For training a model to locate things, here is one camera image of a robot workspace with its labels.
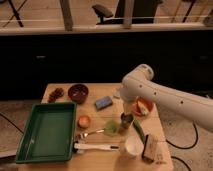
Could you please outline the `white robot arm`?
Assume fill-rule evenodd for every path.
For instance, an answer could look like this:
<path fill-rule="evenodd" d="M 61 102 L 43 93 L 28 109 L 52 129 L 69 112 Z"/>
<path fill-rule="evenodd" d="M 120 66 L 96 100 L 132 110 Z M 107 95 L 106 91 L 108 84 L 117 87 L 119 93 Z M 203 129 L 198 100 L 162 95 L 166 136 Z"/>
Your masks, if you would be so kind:
<path fill-rule="evenodd" d="M 179 113 L 195 122 L 200 127 L 213 132 L 213 100 L 152 82 L 153 69 L 147 64 L 140 64 L 122 79 L 120 96 L 126 103 L 137 97 Z"/>

